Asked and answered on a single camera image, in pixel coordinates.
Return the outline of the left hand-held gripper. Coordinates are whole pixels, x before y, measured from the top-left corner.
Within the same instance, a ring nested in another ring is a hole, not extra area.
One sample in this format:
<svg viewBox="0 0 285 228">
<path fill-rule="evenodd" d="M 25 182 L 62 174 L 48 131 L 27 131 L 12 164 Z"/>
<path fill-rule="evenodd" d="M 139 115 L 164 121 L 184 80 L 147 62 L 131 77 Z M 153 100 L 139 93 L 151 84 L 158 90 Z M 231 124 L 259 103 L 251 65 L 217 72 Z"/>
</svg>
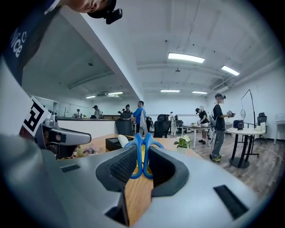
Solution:
<svg viewBox="0 0 285 228">
<path fill-rule="evenodd" d="M 41 149 L 53 152 L 56 159 L 71 159 L 76 145 L 91 142 L 91 134 L 59 127 L 56 115 L 34 97 L 31 100 L 33 104 L 22 126 Z"/>
</svg>

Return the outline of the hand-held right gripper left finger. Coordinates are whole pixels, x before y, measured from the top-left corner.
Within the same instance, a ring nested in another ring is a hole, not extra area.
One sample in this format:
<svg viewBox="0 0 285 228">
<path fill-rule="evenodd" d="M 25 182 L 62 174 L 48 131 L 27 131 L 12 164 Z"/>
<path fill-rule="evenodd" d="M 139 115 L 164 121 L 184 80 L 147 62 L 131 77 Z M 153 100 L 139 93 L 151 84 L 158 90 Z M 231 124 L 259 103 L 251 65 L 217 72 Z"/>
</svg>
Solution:
<svg viewBox="0 0 285 228">
<path fill-rule="evenodd" d="M 125 185 L 136 147 L 57 161 L 19 136 L 0 134 L 0 180 L 22 228 L 123 228 L 129 225 Z"/>
</svg>

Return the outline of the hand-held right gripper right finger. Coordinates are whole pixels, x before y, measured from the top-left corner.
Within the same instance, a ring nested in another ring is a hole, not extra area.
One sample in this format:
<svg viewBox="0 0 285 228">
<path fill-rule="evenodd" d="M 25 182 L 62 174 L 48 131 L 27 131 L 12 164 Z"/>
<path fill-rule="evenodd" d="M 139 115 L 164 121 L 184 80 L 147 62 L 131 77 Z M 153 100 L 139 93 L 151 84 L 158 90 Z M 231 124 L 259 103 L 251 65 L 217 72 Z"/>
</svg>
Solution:
<svg viewBox="0 0 285 228">
<path fill-rule="evenodd" d="M 207 160 L 151 147 L 151 203 L 133 228 L 247 228 L 269 198 Z"/>
</svg>

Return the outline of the blue-handled scissors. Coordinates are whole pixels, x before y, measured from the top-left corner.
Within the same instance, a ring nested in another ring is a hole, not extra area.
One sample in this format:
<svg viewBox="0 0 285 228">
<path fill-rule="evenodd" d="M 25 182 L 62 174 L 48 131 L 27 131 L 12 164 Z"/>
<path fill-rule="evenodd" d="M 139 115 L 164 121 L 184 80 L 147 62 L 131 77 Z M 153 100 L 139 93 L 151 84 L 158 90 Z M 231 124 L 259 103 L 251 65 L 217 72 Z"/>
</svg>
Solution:
<svg viewBox="0 0 285 228">
<path fill-rule="evenodd" d="M 131 175 L 131 179 L 138 179 L 141 174 L 148 179 L 153 179 L 153 175 L 148 172 L 149 154 L 148 151 L 152 145 L 157 145 L 159 148 L 164 148 L 163 145 L 155 141 L 151 133 L 147 132 L 145 109 L 142 108 L 140 116 L 140 129 L 135 135 L 135 138 L 127 143 L 124 147 L 136 146 L 137 148 L 137 165 L 138 172 Z"/>
</svg>

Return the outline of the black tray box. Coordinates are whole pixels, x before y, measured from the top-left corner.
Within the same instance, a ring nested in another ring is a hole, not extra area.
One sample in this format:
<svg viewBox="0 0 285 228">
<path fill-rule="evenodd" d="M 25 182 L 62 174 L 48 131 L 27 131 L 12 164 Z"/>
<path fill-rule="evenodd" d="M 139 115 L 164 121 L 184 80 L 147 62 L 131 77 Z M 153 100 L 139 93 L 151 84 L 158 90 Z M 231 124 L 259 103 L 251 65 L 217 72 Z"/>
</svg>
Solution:
<svg viewBox="0 0 285 228">
<path fill-rule="evenodd" d="M 106 138 L 105 146 L 108 151 L 114 151 L 122 148 L 117 137 Z"/>
</svg>

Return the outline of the artificial flower bouquet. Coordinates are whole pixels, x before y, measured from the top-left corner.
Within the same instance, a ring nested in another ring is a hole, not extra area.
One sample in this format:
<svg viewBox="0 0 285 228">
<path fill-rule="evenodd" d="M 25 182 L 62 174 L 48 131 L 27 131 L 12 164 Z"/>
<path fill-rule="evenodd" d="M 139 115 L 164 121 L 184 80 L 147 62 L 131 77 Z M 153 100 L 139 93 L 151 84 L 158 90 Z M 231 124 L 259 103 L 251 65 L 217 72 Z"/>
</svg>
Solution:
<svg viewBox="0 0 285 228">
<path fill-rule="evenodd" d="M 81 147 L 81 145 L 77 145 L 71 155 L 71 158 L 81 158 L 84 157 L 84 149 Z"/>
</svg>

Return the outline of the dark-topped counter partition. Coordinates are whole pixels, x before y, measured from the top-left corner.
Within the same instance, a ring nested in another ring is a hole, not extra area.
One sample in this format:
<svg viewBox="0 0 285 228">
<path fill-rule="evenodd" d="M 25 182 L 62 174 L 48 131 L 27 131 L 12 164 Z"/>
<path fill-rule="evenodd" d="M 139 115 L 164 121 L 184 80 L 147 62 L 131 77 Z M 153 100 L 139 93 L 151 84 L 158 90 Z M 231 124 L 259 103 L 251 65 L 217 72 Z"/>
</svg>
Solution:
<svg viewBox="0 0 285 228">
<path fill-rule="evenodd" d="M 59 118 L 58 125 L 61 128 L 89 133 L 91 138 L 98 138 L 108 134 L 118 134 L 114 120 L 90 119 L 90 118 Z"/>
</svg>

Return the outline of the white rolled towel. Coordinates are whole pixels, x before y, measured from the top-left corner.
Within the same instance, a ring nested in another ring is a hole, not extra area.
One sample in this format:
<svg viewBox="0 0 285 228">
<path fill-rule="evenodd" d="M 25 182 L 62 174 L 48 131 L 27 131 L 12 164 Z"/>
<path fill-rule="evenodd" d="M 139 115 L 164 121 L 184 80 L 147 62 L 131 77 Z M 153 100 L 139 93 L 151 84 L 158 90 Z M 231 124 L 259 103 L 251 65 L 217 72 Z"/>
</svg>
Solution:
<svg viewBox="0 0 285 228">
<path fill-rule="evenodd" d="M 119 141 L 122 148 L 124 148 L 125 145 L 129 143 L 128 138 L 124 135 L 121 135 L 121 134 L 118 135 L 118 141 Z"/>
</svg>

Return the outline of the dark grey tall-back chair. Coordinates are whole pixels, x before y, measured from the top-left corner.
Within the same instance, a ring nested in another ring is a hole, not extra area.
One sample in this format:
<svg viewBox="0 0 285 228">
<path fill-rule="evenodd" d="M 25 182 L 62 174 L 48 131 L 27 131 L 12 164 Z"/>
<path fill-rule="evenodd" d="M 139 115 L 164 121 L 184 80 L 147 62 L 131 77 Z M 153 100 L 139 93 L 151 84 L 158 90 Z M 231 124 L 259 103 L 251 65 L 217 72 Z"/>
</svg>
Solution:
<svg viewBox="0 0 285 228">
<path fill-rule="evenodd" d="M 133 136 L 131 120 L 117 119 L 115 121 L 118 133 L 126 136 Z"/>
</svg>

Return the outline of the white flower potted plant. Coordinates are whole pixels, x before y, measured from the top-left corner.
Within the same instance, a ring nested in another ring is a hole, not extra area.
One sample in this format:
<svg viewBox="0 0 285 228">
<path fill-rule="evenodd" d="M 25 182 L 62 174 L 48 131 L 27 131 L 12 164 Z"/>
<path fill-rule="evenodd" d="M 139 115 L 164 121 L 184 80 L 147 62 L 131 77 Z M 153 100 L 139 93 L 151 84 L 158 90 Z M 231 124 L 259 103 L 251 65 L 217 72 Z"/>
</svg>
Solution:
<svg viewBox="0 0 285 228">
<path fill-rule="evenodd" d="M 174 145 L 179 153 L 187 154 L 188 149 L 191 148 L 191 138 L 187 135 L 182 135 L 176 139 Z"/>
</svg>

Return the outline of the long dark table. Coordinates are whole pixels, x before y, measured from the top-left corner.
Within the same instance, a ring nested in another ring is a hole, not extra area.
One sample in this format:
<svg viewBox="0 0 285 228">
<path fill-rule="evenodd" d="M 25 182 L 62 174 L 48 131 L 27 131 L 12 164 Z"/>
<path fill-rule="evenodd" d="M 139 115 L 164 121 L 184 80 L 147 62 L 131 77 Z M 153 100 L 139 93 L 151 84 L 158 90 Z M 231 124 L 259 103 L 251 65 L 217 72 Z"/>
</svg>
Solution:
<svg viewBox="0 0 285 228">
<path fill-rule="evenodd" d="M 209 130 L 209 127 L 202 127 L 202 126 L 198 126 L 198 125 L 189 125 L 189 126 L 186 126 L 186 125 L 182 125 L 181 126 L 181 135 L 184 136 L 184 133 L 187 132 L 188 130 L 191 130 L 194 132 L 194 138 L 193 140 L 191 140 L 191 147 L 192 149 L 195 149 L 195 145 L 196 145 L 196 140 L 197 140 L 197 131 L 199 130 L 202 130 L 202 129 L 206 129 L 206 130 Z"/>
</svg>

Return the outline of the round white table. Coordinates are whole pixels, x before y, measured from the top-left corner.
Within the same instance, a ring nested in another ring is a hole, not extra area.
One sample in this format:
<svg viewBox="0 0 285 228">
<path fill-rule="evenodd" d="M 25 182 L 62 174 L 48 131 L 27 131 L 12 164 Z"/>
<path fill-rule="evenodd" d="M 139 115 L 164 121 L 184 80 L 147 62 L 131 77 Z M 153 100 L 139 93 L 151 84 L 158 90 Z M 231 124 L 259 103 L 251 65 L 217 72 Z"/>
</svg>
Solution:
<svg viewBox="0 0 285 228">
<path fill-rule="evenodd" d="M 229 163 L 237 168 L 248 168 L 250 165 L 250 162 L 248 161 L 248 158 L 250 155 L 255 155 L 259 157 L 259 153 L 252 153 L 253 150 L 253 142 L 254 142 L 254 137 L 263 135 L 266 133 L 265 130 L 257 130 L 257 128 L 244 128 L 243 130 L 227 130 L 228 133 L 234 134 L 235 135 L 235 141 L 234 141 L 234 147 L 232 151 L 232 156 L 229 159 Z M 244 136 L 244 141 L 243 141 L 243 149 L 240 157 L 236 157 L 236 149 L 237 149 L 237 144 L 238 144 L 238 138 L 239 136 Z"/>
</svg>

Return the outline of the person's navy shirt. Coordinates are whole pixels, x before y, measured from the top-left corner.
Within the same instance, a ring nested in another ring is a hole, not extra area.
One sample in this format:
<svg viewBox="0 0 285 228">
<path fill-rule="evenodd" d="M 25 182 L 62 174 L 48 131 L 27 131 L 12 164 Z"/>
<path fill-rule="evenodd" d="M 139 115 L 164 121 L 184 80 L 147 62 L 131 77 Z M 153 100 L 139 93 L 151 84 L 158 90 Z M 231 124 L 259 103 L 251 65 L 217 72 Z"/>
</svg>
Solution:
<svg viewBox="0 0 285 228">
<path fill-rule="evenodd" d="M 11 34 L 0 58 L 0 66 L 22 85 L 24 67 L 38 51 L 43 36 L 53 18 L 59 13 L 60 0 L 40 0 L 32 6 Z"/>
</svg>

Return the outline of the white cabinet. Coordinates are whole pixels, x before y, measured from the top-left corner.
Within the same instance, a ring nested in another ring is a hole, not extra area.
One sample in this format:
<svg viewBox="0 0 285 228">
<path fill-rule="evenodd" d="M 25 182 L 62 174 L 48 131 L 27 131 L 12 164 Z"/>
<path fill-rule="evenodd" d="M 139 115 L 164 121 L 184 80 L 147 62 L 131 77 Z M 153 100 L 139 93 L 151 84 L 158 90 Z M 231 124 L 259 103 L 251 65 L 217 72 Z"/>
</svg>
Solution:
<svg viewBox="0 0 285 228">
<path fill-rule="evenodd" d="M 275 115 L 275 126 L 274 144 L 277 141 L 285 140 L 285 113 Z"/>
</svg>

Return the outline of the black arc floor stand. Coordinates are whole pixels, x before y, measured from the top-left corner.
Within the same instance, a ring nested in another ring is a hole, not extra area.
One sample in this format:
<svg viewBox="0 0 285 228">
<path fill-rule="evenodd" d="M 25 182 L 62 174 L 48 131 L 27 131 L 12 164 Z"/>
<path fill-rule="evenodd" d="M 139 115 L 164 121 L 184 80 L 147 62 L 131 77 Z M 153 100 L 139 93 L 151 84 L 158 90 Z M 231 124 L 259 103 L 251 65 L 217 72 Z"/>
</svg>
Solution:
<svg viewBox="0 0 285 228">
<path fill-rule="evenodd" d="M 256 127 L 256 115 L 251 90 L 248 90 L 241 98 L 240 116 L 244 122 L 244 126 L 248 128 Z"/>
</svg>

